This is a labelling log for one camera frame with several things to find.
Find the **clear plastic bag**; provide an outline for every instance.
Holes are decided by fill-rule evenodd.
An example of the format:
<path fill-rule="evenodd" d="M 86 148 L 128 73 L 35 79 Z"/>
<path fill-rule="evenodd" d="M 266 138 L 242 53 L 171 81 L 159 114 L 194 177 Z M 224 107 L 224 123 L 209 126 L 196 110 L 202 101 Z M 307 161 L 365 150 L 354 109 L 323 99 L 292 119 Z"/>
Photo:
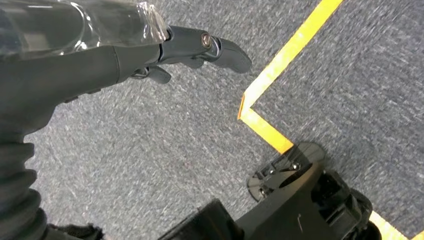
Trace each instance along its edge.
<path fill-rule="evenodd" d="M 0 1 L 3 59 L 66 55 L 100 46 L 139 47 L 167 37 L 164 20 L 144 1 Z"/>

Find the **prosthetic hand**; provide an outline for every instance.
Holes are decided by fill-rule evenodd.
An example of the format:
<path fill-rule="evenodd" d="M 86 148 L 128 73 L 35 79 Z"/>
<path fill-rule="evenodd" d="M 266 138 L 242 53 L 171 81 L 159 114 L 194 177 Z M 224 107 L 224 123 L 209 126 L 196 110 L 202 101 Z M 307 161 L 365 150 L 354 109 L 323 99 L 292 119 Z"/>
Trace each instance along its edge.
<path fill-rule="evenodd" d="M 97 228 L 48 227 L 41 196 L 29 189 L 37 175 L 25 168 L 34 146 L 24 136 L 43 128 L 57 105 L 128 78 L 167 83 L 162 64 L 199 68 L 207 61 L 238 73 L 251 67 L 235 43 L 166 26 L 144 2 L 5 0 L 0 27 L 1 240 L 102 237 Z"/>

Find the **gray carpet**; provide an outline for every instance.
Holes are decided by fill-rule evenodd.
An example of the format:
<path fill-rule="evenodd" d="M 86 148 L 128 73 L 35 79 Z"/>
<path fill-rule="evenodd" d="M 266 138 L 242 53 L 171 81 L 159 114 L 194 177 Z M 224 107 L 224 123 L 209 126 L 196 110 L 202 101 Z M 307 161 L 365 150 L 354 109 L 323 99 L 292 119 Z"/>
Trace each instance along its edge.
<path fill-rule="evenodd" d="M 240 98 L 319 1 L 150 2 L 169 24 L 239 43 L 253 69 L 167 66 L 169 84 L 130 79 L 60 105 L 26 139 L 52 223 L 150 240 L 215 197 L 234 218 L 255 206 L 246 178 L 275 151 L 236 120 Z M 344 0 L 253 106 L 291 140 L 325 146 L 328 166 L 407 237 L 424 230 L 423 11 Z"/>

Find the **robotic hand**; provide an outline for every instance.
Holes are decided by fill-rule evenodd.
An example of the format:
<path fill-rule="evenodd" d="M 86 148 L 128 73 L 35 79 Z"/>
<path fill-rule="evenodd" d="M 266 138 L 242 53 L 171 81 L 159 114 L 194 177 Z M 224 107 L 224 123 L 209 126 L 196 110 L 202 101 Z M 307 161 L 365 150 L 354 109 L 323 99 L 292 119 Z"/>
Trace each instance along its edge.
<path fill-rule="evenodd" d="M 252 65 L 235 43 L 166 26 L 143 2 L 4 0 L 0 29 L 0 240 L 104 237 L 92 225 L 48 225 L 40 194 L 29 189 L 37 174 L 25 168 L 34 145 L 24 137 L 46 126 L 57 105 L 128 78 L 167 83 L 163 64 L 207 61 L 237 73 Z M 316 144 L 299 144 L 248 181 L 259 204 L 240 219 L 214 200 L 161 239 L 379 239 L 371 203 L 325 171 L 323 159 Z"/>

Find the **yellow tape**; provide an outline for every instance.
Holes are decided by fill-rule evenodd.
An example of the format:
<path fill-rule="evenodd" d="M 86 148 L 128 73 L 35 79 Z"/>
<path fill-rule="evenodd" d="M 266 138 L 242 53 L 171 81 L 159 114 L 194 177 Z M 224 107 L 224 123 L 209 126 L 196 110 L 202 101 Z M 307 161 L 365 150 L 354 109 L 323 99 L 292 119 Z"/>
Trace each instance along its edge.
<path fill-rule="evenodd" d="M 382 240 L 408 240 L 408 238 L 406 238 L 396 228 L 390 225 L 390 223 L 384 220 L 375 211 L 371 213 L 369 220 L 373 222 L 380 230 Z"/>
<path fill-rule="evenodd" d="M 237 118 L 246 123 L 280 154 L 289 150 L 293 146 L 293 143 L 251 107 L 308 44 L 341 2 L 342 0 L 322 0 L 269 65 L 250 84 L 242 96 Z M 370 220 L 379 228 L 383 240 L 407 239 L 376 212 L 372 212 Z M 424 232 L 417 235 L 413 240 L 424 240 Z"/>
<path fill-rule="evenodd" d="M 301 52 L 342 0 L 322 0 L 274 59 L 244 92 L 244 107 L 249 109 L 276 80 L 289 63 Z"/>
<path fill-rule="evenodd" d="M 424 240 L 424 231 L 416 235 L 412 240 Z"/>
<path fill-rule="evenodd" d="M 273 146 L 280 154 L 285 153 L 293 147 L 293 143 L 291 141 L 284 137 L 251 108 L 247 109 L 246 114 L 242 115 L 241 120 L 255 133 L 261 136 L 267 143 Z"/>

